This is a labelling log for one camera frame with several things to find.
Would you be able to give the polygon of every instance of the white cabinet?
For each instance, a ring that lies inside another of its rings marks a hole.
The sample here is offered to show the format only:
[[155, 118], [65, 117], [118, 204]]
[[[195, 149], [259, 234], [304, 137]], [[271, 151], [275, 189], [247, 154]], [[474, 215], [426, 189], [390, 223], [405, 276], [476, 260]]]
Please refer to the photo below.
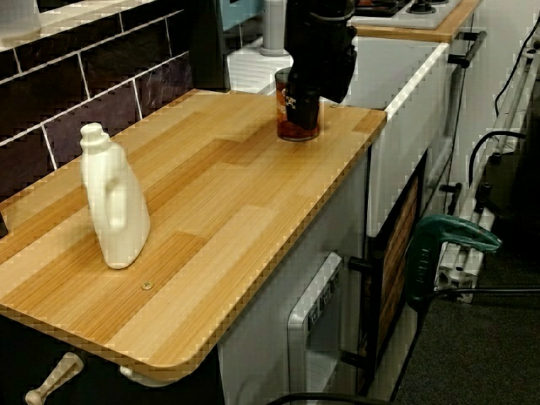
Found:
[[[219, 340], [227, 405], [262, 405], [289, 393], [289, 316], [332, 251], [361, 257], [366, 173], [364, 156]], [[345, 268], [340, 285], [343, 348], [356, 352], [359, 274]], [[344, 366], [340, 372], [336, 389], [353, 394], [355, 369]]]

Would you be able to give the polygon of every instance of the wooden handle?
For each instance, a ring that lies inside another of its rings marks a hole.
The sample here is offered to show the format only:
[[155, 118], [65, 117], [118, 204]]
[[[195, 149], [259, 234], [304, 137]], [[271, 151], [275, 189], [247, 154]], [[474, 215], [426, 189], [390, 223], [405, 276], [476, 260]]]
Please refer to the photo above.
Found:
[[49, 374], [43, 384], [29, 391], [24, 398], [28, 405], [43, 405], [51, 392], [83, 370], [83, 361], [74, 353], [67, 352]]

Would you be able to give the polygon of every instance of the white container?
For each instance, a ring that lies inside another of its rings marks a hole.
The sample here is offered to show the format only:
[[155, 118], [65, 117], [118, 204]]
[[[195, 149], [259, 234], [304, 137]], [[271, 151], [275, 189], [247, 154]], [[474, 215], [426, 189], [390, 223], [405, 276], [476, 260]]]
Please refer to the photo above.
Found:
[[0, 45], [3, 40], [41, 29], [36, 0], [0, 0]]
[[265, 57], [285, 57], [285, 0], [265, 0], [263, 16], [263, 44], [261, 55]]
[[100, 124], [81, 128], [81, 175], [103, 257], [109, 267], [135, 261], [150, 230], [149, 211], [124, 149]]

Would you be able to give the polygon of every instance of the white bracket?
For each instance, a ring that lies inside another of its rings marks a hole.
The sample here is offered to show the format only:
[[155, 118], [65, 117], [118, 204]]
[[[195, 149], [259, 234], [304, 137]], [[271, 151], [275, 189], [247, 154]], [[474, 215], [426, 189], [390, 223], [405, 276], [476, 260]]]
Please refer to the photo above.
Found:
[[169, 386], [170, 384], [174, 384], [178, 380], [173, 381], [157, 381], [153, 378], [147, 377], [146, 375], [139, 374], [137, 371], [133, 371], [131, 369], [128, 369], [127, 367], [124, 367], [123, 365], [120, 366], [120, 373], [126, 377], [128, 380], [131, 380], [133, 382], [137, 382], [141, 386], [149, 386], [150, 388], [160, 388], [162, 386]]
[[[478, 275], [467, 273], [465, 270], [457, 270], [439, 266], [439, 272], [435, 286], [437, 290], [441, 289], [475, 289], [478, 282]], [[470, 304], [473, 302], [472, 294], [460, 294], [457, 300]]]
[[67, 352], [45, 382], [39, 388], [28, 391], [24, 400], [28, 405], [43, 405], [51, 392], [80, 373], [83, 367], [83, 361], [75, 353]]

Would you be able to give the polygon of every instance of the gray carpet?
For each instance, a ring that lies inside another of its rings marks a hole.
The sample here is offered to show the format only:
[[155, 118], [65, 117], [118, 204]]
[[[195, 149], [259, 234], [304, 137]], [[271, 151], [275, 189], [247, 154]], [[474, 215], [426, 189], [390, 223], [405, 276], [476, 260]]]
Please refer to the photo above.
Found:
[[[486, 258], [480, 287], [539, 287], [538, 243], [502, 226], [494, 232], [506, 243]], [[540, 295], [434, 300], [398, 403], [540, 404]]]

